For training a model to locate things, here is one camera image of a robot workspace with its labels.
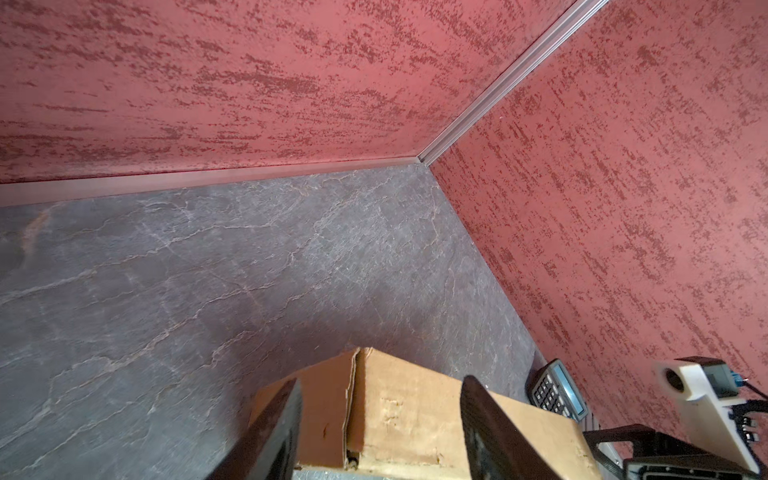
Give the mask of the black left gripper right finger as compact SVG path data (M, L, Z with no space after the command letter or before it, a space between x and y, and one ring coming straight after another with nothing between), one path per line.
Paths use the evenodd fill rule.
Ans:
M462 380L460 416L472 479L559 479L472 376Z

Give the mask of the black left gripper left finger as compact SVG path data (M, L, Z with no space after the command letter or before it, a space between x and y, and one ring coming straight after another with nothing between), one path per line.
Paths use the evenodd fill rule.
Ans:
M301 419L301 385L291 379L206 479L292 479Z

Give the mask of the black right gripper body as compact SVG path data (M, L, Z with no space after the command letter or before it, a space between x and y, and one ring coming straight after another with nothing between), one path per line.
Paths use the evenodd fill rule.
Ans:
M583 433L595 461L611 479L761 479L761 471L727 460L650 427L633 424ZM614 462L603 444L630 443L632 456Z

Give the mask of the brown cardboard box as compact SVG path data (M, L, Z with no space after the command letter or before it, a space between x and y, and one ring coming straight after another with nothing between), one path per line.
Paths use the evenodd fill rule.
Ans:
M459 380L374 348L298 370L297 464L395 479L467 479Z

